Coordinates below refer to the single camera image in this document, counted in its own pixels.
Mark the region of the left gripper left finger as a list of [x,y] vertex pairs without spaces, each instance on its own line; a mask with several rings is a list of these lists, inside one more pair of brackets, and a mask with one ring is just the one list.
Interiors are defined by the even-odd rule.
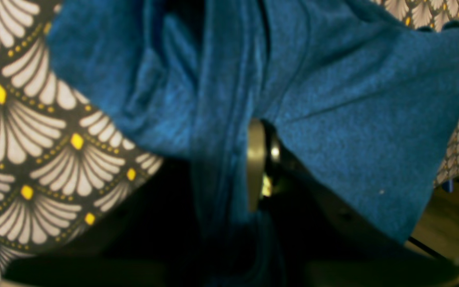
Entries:
[[200,287],[189,165],[155,176],[80,237],[7,268],[4,287]]

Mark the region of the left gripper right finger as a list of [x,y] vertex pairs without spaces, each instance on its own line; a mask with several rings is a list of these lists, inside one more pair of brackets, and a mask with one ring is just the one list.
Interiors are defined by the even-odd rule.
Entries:
[[392,240],[317,181],[275,128],[248,126],[248,210],[273,222],[295,287],[459,287],[459,266]]

